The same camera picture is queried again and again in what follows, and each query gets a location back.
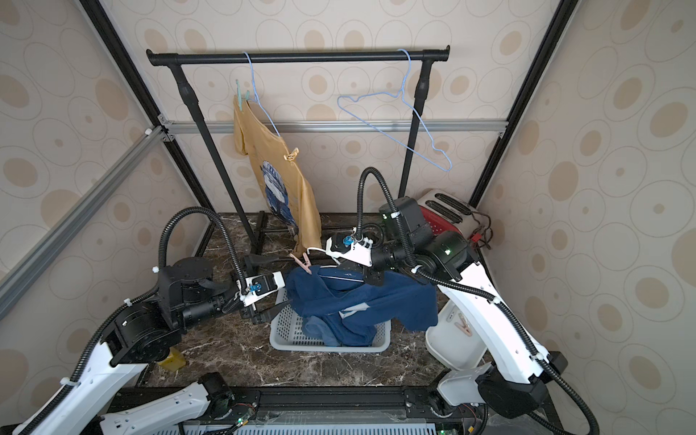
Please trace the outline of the navy blue t-shirt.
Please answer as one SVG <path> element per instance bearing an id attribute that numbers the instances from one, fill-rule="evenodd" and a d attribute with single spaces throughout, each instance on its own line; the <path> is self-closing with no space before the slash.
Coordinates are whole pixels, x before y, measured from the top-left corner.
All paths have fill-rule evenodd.
<path id="1" fill-rule="evenodd" d="M 339 268 L 312 266 L 286 277 L 291 306 L 302 317 L 324 318 L 345 346 L 368 346 L 377 324 L 397 319 L 410 331 L 438 323 L 438 289 L 407 275 L 385 273 L 383 286 L 369 286 L 345 276 Z"/>

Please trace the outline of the pink plastic clothespin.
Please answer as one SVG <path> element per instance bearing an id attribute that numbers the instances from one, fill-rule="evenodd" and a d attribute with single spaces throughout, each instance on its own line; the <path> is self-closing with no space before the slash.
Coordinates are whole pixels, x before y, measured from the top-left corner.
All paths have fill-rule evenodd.
<path id="1" fill-rule="evenodd" d="M 295 264 L 297 264 L 297 266 L 299 266 L 300 268 L 302 268 L 302 270 L 304 270 L 304 272 L 308 273 L 308 275 L 313 274 L 312 269 L 311 269 L 312 263 L 311 263 L 308 255 L 306 253 L 303 253 L 301 257 L 298 257 L 295 254 L 290 254 L 289 256 L 291 257 L 291 259 L 293 259 L 293 261 L 295 262 Z"/>

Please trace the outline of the white wire hanger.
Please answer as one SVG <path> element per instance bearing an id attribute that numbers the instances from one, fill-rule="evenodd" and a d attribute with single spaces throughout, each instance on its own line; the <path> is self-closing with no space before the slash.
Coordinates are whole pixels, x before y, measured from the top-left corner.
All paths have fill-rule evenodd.
<path id="1" fill-rule="evenodd" d="M 339 266 L 341 264 L 337 258 L 330 256 L 323 248 L 307 248 L 304 253 L 312 263 L 326 262 L 333 266 Z"/>

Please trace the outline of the light blue t-shirt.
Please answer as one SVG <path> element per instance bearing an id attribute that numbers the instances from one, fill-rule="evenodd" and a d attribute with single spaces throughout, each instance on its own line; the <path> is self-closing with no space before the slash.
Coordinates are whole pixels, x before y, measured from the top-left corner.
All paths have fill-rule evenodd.
<path id="1" fill-rule="evenodd" d="M 340 347 L 342 343 L 337 339 L 333 330 L 323 319 L 310 316 L 303 319 L 303 334 L 315 340 L 320 340 L 328 347 Z"/>

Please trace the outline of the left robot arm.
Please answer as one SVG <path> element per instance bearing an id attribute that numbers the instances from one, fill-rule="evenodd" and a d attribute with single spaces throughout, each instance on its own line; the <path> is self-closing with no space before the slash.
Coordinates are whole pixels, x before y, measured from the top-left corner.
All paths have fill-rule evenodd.
<path id="1" fill-rule="evenodd" d="M 14 433 L 80 433 L 121 387 L 149 364 L 165 360 L 188 331 L 285 286 L 281 272 L 216 282 L 211 262 L 203 257 L 159 266 L 156 272 L 156 286 L 107 317 L 60 390 Z"/>

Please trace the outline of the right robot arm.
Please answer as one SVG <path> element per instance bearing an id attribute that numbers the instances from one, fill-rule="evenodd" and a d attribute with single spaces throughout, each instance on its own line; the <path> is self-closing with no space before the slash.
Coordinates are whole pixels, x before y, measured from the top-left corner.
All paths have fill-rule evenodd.
<path id="1" fill-rule="evenodd" d="M 420 205 L 411 198 L 389 200 L 382 209 L 380 243 L 364 234 L 359 221 L 352 234 L 326 242 L 330 257 L 360 266 L 371 281 L 383 284 L 389 270 L 437 286 L 458 308 L 472 335 L 465 349 L 490 364 L 454 369 L 437 383 L 440 399 L 449 407 L 482 403 L 514 419 L 533 416 L 555 382 L 570 396 L 575 391 L 562 379 L 567 360 L 549 352 L 529 335 L 500 297 L 469 241 L 458 231 L 434 234 Z"/>

